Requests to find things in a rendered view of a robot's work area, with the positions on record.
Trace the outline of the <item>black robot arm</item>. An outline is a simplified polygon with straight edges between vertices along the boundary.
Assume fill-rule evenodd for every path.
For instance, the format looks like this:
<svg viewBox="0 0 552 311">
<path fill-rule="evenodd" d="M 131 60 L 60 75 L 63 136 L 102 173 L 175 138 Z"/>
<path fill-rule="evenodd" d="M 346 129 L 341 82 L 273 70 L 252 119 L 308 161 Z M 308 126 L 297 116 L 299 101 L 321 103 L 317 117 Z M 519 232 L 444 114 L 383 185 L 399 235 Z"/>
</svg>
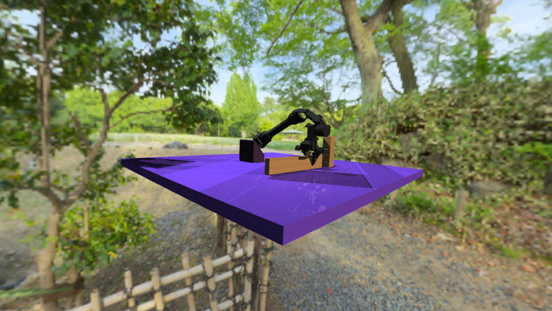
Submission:
<svg viewBox="0 0 552 311">
<path fill-rule="evenodd" d="M 302 114 L 304 113 L 306 115 L 306 118 L 303 118 Z M 307 123 L 305 127 L 307 127 L 307 135 L 308 136 L 329 136 L 331 133 L 331 126 L 327 125 L 325 122 L 323 116 L 321 114 L 315 114 L 312 112 L 309 108 L 307 109 L 295 109 L 293 110 L 288 118 L 278 124 L 277 126 L 273 127 L 270 130 L 266 130 L 263 132 L 259 132 L 256 136 L 254 136 L 252 139 L 255 140 L 256 144 L 259 146 L 259 148 L 264 148 L 269 142 L 271 142 L 271 139 L 273 136 L 284 130 L 285 128 L 288 128 L 291 125 L 296 125 L 298 123 L 305 122 L 305 120 L 309 118 L 311 121 L 314 122 L 314 125 L 311 123 Z M 301 149 L 309 150 L 310 148 L 313 148 L 315 146 L 315 143 L 313 140 L 307 140 L 304 139 L 303 142 L 300 143 Z"/>
</svg>

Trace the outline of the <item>wooden post with slot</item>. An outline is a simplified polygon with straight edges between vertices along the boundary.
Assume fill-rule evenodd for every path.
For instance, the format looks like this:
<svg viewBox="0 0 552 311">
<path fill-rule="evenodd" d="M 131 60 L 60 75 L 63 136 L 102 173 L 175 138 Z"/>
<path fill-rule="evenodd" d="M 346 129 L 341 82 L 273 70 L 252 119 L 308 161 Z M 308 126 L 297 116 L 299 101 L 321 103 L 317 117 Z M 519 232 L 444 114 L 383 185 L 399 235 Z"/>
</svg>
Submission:
<svg viewBox="0 0 552 311">
<path fill-rule="evenodd" d="M 330 153 L 322 153 L 322 166 L 323 167 L 333 167 L 333 158 L 334 158 L 334 136 L 324 136 L 323 137 L 323 147 L 328 147 Z"/>
</svg>

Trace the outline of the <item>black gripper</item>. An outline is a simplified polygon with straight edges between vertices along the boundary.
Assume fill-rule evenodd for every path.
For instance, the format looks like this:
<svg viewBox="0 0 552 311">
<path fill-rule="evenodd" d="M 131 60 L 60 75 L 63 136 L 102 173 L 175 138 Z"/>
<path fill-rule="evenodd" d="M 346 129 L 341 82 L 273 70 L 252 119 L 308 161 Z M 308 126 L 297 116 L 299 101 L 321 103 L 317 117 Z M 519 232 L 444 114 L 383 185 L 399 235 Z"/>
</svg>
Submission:
<svg viewBox="0 0 552 311">
<path fill-rule="evenodd" d="M 318 140 L 319 138 L 317 136 L 307 136 L 306 137 L 307 140 L 313 140 L 314 143 L 315 143 L 315 146 L 313 148 L 310 148 L 309 150 L 311 151 L 314 151 L 314 152 L 311 152 L 309 150 L 306 150 L 306 149 L 301 149 L 300 145 L 296 145 L 296 150 L 302 150 L 301 152 L 303 152 L 303 154 L 305 156 L 309 156 L 313 155 L 313 161 L 312 161 L 312 165 L 315 165 L 315 162 L 317 160 L 317 158 L 320 156 L 320 154 L 322 153 L 330 153 L 330 150 L 328 147 L 319 147 L 317 146 L 317 143 L 318 143 Z"/>
</svg>

